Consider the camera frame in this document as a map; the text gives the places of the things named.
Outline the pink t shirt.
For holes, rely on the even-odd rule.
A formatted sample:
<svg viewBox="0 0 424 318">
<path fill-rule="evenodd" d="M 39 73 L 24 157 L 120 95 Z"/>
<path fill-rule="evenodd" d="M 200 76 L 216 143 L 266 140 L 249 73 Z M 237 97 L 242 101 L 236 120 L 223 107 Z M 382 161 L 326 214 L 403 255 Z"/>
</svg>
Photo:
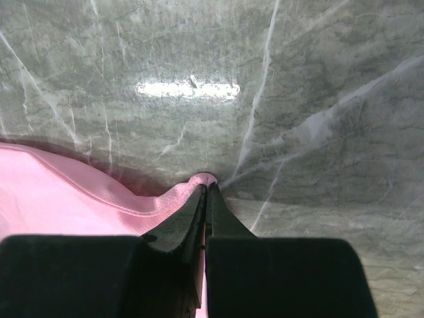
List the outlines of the pink t shirt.
<svg viewBox="0 0 424 318">
<path fill-rule="evenodd" d="M 206 317 L 203 251 L 141 236 L 214 183 L 197 174 L 141 197 L 77 160 L 2 144 L 1 316 Z"/>
</svg>

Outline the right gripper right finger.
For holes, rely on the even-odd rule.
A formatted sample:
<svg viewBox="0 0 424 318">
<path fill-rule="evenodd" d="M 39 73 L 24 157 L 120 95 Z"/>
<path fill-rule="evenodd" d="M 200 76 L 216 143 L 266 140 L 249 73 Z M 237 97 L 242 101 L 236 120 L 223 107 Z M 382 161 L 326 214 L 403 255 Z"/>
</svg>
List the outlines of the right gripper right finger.
<svg viewBox="0 0 424 318">
<path fill-rule="evenodd" d="M 222 236 L 256 238 L 227 207 L 219 186 L 211 184 L 207 189 L 205 238 Z"/>
</svg>

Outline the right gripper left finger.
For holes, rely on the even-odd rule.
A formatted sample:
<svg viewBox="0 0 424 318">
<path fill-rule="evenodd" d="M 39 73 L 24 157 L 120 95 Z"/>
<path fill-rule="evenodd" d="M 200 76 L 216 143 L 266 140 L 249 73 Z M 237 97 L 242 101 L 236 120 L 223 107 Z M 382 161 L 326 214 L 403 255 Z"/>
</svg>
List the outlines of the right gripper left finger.
<svg viewBox="0 0 424 318">
<path fill-rule="evenodd" d="M 198 253 L 204 236 L 206 203 L 207 186 L 199 185 L 182 207 L 141 238 L 159 252 Z"/>
</svg>

